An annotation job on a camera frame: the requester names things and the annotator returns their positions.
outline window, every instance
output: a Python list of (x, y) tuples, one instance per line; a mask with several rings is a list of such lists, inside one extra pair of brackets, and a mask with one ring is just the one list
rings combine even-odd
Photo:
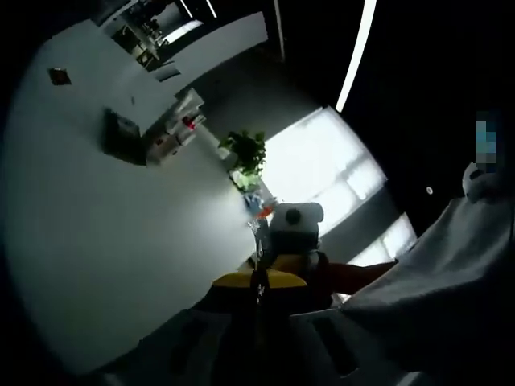
[(399, 217), (386, 232), (368, 248), (350, 260), (349, 264), (365, 267), (392, 261), (408, 251), (417, 237), (406, 214)]
[(411, 248), (416, 240), (417, 237), (406, 214), (399, 217), (382, 237), (388, 255), (392, 259)]
[(200, 27), (201, 25), (202, 25), (202, 22), (200, 22), (198, 20), (192, 20), (190, 22), (187, 22), (183, 26), (177, 28), (176, 30), (174, 30), (170, 34), (168, 34), (167, 37), (164, 38), (164, 39), (167, 40), (168, 43), (173, 43), (178, 38), (186, 35), (189, 31), (192, 31), (195, 28)]
[(266, 142), (262, 180), (279, 200), (320, 203), (323, 235), (379, 190), (385, 176), (347, 124), (326, 108)]

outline white wall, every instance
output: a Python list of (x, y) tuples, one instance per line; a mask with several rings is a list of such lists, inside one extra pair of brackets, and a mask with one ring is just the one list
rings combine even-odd
[[(174, 55), (171, 60), (181, 75), (165, 80), (163, 84), (178, 92), (205, 72), (267, 39), (263, 13), (240, 18), (196, 40)], [(153, 73), (159, 78), (159, 69)]]
[[(51, 84), (54, 66), (72, 86)], [(102, 107), (144, 129), (173, 101), (160, 86), (84, 22), (40, 49), (11, 106), (6, 259), (43, 340), (75, 373), (133, 348), (253, 250), (241, 197), (199, 139), (158, 169), (101, 152)]]

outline ceiling light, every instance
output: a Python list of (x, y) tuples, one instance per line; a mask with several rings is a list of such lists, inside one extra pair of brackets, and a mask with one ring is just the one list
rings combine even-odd
[(336, 111), (341, 113), (344, 109), (345, 101), (347, 100), (348, 93), (351, 91), (352, 82), (356, 76), (357, 69), (360, 66), (363, 50), (369, 37), (370, 26), (372, 25), (373, 12), (376, 9), (376, 0), (365, 0), (363, 6), (363, 14), (361, 15), (360, 30), (357, 32), (356, 44), (354, 52), (352, 53), (351, 63), (348, 65), (347, 75), (344, 80), (344, 86), (341, 89), (340, 96), (336, 102)]

